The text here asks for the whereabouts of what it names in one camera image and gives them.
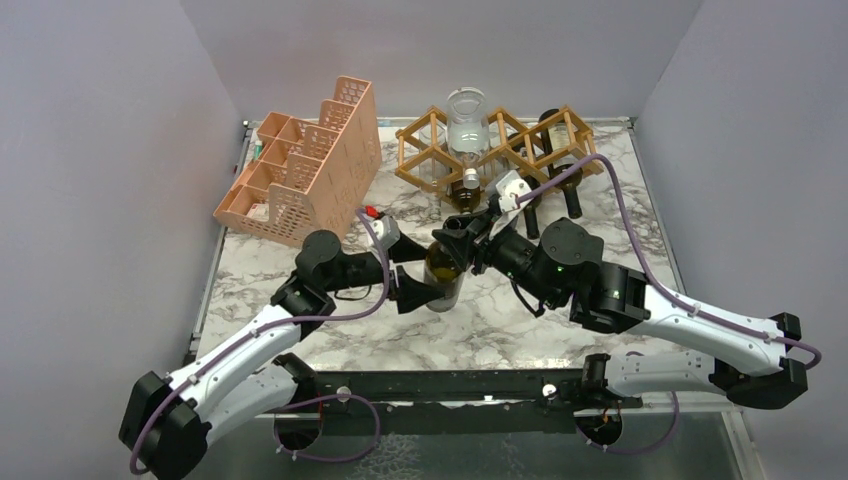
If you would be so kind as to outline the green Primitivo wine bottle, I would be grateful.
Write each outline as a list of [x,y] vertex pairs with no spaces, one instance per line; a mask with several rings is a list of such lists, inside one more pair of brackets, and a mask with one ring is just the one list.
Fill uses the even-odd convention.
[[481,203],[481,189],[467,188],[462,180],[450,184],[448,189],[450,204],[460,213],[475,211]]

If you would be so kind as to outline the clear bottle dark label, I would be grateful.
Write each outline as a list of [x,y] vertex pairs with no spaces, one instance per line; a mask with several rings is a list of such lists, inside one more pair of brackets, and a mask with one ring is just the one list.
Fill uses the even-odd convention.
[[489,152],[486,98],[474,87],[460,87],[447,98],[447,146],[462,165],[462,184],[469,190],[480,187],[479,161]]

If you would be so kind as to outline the wooden wine rack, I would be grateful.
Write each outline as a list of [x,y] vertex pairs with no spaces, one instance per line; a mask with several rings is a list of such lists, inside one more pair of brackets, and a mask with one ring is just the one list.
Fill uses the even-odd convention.
[[[545,154],[541,133],[559,119],[573,123],[577,132],[571,135],[571,144],[568,147]],[[553,161],[566,154],[573,154],[576,157],[573,163],[575,164],[596,152],[592,128],[567,105],[562,106],[552,117],[534,126],[521,122],[502,107],[488,115],[488,122],[496,131],[496,141],[478,163],[477,170],[483,185],[491,179],[489,164],[501,155],[509,159],[512,169],[516,169],[520,175],[531,175],[544,183],[549,180],[547,166]],[[396,132],[396,176],[442,198],[447,197],[450,184],[462,178],[462,165],[448,152],[447,140],[438,137],[438,130],[445,130],[447,123],[446,113],[432,106],[424,115]],[[519,136],[508,140],[507,137],[514,132],[518,132]],[[512,147],[522,143],[527,149],[526,160],[512,150]]]

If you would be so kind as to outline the green bottle white label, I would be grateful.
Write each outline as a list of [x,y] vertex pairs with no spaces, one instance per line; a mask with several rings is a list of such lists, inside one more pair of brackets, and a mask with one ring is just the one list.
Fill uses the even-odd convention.
[[[557,123],[548,126],[541,133],[544,153],[550,154],[565,149],[571,144],[571,135],[576,134],[576,132],[577,129],[574,124],[569,124],[564,119],[559,119]],[[575,161],[576,157],[573,154],[566,154],[562,158],[553,161],[547,166],[549,177],[556,177],[570,168]],[[583,215],[577,191],[577,187],[581,181],[582,171],[577,170],[570,177],[558,184],[558,188],[563,192],[568,216],[571,219],[578,219]]]

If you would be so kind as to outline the dark green embossed wine bottle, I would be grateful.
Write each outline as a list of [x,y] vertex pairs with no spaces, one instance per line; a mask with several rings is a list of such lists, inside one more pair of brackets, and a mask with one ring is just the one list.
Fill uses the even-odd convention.
[[[516,138],[518,136],[519,136],[519,133],[514,132],[514,133],[510,134],[507,138],[508,138],[508,140],[512,140],[513,138]],[[518,153],[523,159],[526,160],[527,149],[526,149],[526,146],[523,143],[521,145],[517,145],[515,147],[512,147],[512,150],[514,152]],[[530,188],[530,190],[535,190],[536,188],[538,188],[540,186],[540,183],[538,182],[538,180],[531,175],[525,175],[522,178],[528,184],[528,187]],[[527,203],[525,203],[524,208],[522,210],[524,222],[525,222],[525,226],[526,226],[527,238],[530,239],[530,240],[537,240],[540,237],[540,230],[539,230],[539,224],[538,224],[538,217],[537,217],[536,209],[537,209],[538,205],[541,203],[541,200],[542,200],[541,196],[535,197],[531,201],[528,201]]]

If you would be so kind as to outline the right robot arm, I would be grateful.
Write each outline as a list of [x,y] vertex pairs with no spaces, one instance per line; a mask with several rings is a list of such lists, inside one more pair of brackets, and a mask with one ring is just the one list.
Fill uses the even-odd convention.
[[569,307],[570,321],[584,329],[681,346],[675,353],[587,356],[576,383],[585,404],[686,391],[777,410],[807,391],[805,365],[788,355],[800,338],[797,317],[734,314],[653,284],[643,272],[603,260],[603,239],[567,218],[548,225],[536,243],[495,225],[484,212],[452,216],[433,237],[461,269],[492,268],[544,308]]

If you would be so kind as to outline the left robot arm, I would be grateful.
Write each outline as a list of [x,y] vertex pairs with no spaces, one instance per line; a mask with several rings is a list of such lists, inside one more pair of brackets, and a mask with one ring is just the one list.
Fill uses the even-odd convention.
[[367,222],[366,235],[369,250],[347,254],[335,233],[308,234],[292,274],[236,334],[170,374],[136,381],[119,428],[133,474],[183,479],[257,415],[322,402],[313,370],[287,351],[323,323],[364,319],[385,301],[404,314],[443,298],[402,267],[424,259],[426,248],[385,220]]

